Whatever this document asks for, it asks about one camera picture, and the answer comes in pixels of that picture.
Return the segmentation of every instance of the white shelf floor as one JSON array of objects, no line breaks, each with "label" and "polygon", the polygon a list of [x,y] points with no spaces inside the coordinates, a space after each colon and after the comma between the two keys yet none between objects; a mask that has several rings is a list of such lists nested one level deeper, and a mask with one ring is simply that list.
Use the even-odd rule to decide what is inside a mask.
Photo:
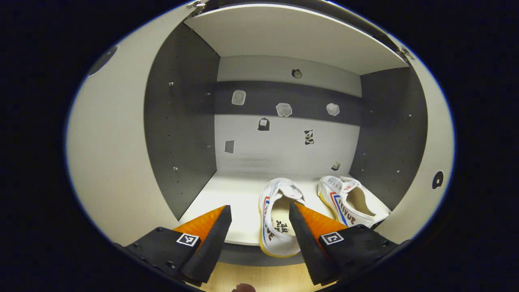
[{"label": "white shelf floor", "polygon": [[[225,242],[258,246],[260,245],[261,227],[261,216],[258,210],[260,193],[270,180],[278,177],[291,179],[302,189],[307,207],[334,218],[332,211],[317,195],[320,176],[251,174],[218,170],[191,203],[179,223],[184,224],[218,207],[230,205],[233,221]],[[372,211],[375,213],[390,212],[368,189],[364,188],[364,193],[366,203]]]}]

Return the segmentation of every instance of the shoe insole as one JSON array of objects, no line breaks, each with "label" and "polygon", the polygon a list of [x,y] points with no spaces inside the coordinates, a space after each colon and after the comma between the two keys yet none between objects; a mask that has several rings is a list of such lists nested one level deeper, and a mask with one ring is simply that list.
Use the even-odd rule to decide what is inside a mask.
[{"label": "shoe insole", "polygon": [[276,231],[295,236],[292,224],[289,219],[290,203],[294,200],[282,197],[274,202],[270,213],[272,218],[272,226]]},{"label": "shoe insole", "polygon": [[368,209],[366,205],[366,197],[364,196],[364,193],[358,188],[354,188],[349,192],[348,196],[346,197],[346,202],[355,210],[360,211],[366,215],[376,215]]}]

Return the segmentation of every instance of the blue stripe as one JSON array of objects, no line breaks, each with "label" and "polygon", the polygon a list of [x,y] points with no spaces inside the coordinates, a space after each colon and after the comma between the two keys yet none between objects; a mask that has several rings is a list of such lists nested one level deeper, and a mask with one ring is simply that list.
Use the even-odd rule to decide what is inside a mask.
[{"label": "blue stripe", "polygon": [[[265,206],[266,206],[267,204],[270,204],[270,201],[265,201],[265,205],[263,205],[263,210],[262,210],[262,212],[265,212]],[[263,224],[262,224],[261,227],[262,227],[262,233],[263,233],[263,241],[264,241],[265,243],[267,243],[267,240],[265,239],[265,217],[263,217]]]},{"label": "blue stripe", "polygon": [[340,214],[340,217],[343,219],[343,222],[346,226],[348,226],[348,223],[346,223],[346,218],[344,218],[344,215],[343,215],[343,211],[340,209],[340,205],[339,205],[339,202],[337,202],[337,198],[340,197],[340,195],[334,195],[333,196],[333,199],[335,200],[335,202],[337,203],[337,208],[339,209],[339,214]]}]

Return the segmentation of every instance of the door hinge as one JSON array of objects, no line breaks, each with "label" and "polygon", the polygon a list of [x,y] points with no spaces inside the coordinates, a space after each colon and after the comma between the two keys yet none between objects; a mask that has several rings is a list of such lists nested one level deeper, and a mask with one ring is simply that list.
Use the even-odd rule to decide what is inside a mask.
[{"label": "door hinge", "polygon": [[194,2],[191,2],[187,5],[187,8],[195,8],[193,12],[191,12],[188,16],[188,18],[191,18],[195,15],[199,15],[202,13],[202,10],[206,8],[206,4],[202,2],[202,0],[196,0]]},{"label": "door hinge", "polygon": [[397,51],[397,54],[404,60],[406,59],[406,57],[409,57],[411,60],[415,59],[415,57],[413,57],[404,46],[400,46],[400,49]]}]

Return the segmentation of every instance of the canvas shoe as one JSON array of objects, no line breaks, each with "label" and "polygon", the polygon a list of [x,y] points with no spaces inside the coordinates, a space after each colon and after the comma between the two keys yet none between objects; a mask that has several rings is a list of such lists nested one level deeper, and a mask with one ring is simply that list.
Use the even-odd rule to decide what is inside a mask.
[{"label": "canvas shoe", "polygon": [[319,181],[318,194],[335,219],[348,227],[363,224],[371,228],[389,215],[375,214],[368,208],[362,185],[353,178],[325,176]]},{"label": "canvas shoe", "polygon": [[301,249],[289,220],[290,203],[305,204],[302,190],[290,179],[271,180],[259,196],[261,250],[277,258],[296,255]]}]

